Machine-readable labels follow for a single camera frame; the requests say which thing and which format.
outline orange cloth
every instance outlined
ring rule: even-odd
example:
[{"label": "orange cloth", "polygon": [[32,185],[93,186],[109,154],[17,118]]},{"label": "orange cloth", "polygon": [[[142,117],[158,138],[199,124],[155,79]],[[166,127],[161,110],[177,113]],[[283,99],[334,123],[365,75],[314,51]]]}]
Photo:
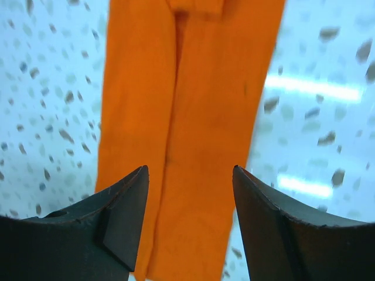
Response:
[{"label": "orange cloth", "polygon": [[96,191],[149,166],[137,280],[220,280],[283,8],[111,0]]}]

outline orange fabric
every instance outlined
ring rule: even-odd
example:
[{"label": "orange fabric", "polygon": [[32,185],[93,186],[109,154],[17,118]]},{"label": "orange fabric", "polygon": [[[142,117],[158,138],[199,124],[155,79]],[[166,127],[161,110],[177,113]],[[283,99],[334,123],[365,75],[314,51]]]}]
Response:
[{"label": "orange fabric", "polygon": [[220,280],[283,8],[111,0],[96,191],[149,166],[137,280]]}]

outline orange pants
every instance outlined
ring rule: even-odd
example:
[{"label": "orange pants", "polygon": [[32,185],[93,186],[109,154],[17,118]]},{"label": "orange pants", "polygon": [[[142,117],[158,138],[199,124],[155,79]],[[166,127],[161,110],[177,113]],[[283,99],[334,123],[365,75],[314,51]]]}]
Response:
[{"label": "orange pants", "polygon": [[149,166],[137,280],[220,280],[283,8],[111,0],[96,191]]}]

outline fluorescent light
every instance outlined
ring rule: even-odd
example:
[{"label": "fluorescent light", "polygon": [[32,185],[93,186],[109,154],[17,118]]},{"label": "fluorescent light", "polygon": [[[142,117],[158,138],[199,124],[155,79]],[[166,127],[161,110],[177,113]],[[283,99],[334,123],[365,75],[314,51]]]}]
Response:
[{"label": "fluorescent light", "polygon": [[264,86],[305,94],[321,94],[325,97],[351,102],[360,102],[362,96],[360,88],[275,75],[268,75]]},{"label": "fluorescent light", "polygon": [[323,198],[328,198],[333,195],[331,186],[327,184],[313,183],[311,181],[300,180],[283,174],[277,176],[277,182],[280,189],[306,193]]}]

